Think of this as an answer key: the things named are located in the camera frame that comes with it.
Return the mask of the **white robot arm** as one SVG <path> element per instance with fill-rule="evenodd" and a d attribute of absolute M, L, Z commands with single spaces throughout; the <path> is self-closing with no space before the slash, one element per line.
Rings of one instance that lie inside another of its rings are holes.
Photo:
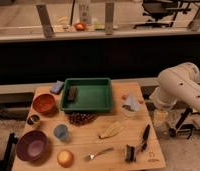
<path fill-rule="evenodd" d="M 199 68 L 191 62 L 164 69 L 150 99 L 159 110 L 171 110 L 181 100 L 200 112 L 200 85 L 196 83 L 199 76 Z"/>

